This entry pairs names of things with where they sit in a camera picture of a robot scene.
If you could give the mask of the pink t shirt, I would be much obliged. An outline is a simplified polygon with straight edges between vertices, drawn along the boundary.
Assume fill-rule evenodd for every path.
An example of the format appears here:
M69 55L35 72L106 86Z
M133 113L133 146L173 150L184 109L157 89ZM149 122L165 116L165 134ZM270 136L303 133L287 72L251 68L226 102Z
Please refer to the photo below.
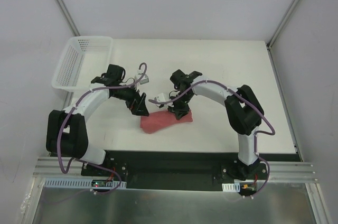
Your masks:
M146 134L153 134L157 131L166 129L176 124L192 123L192 112L189 111L187 115L177 120L173 113L168 111L157 111L150 113L149 116L142 116L140 118L140 128Z

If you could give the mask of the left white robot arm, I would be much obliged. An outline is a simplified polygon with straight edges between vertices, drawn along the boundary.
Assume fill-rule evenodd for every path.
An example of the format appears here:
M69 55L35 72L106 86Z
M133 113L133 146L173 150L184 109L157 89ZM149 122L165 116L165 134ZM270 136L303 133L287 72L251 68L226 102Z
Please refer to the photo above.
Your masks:
M125 102L135 116L148 116L145 104L146 94L141 94L138 84L146 79L147 64L139 65L139 72L131 84L124 84L126 71L123 67L110 64L105 73L92 79L90 88L71 106L53 110L48 117L46 150L58 157L70 157L93 163L93 169L101 176L111 171L111 162L106 151L93 146L88 137L86 122L90 116L109 98Z

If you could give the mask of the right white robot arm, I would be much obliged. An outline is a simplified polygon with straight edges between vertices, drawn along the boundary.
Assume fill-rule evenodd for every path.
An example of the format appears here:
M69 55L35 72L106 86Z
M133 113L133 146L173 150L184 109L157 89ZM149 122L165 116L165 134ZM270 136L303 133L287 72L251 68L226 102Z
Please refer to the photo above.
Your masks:
M171 97L172 105L168 111L173 113L177 120L186 116L189 111L189 101L195 95L207 97L226 108L229 124L238 133L239 152L235 164L227 168L230 177L238 180L251 178L257 172L260 160L255 154L255 132L261 125L264 110L257 100L254 92L248 85L243 85L236 90L223 88L210 83L202 73L193 71L185 74L180 69L172 73L170 81L179 95Z

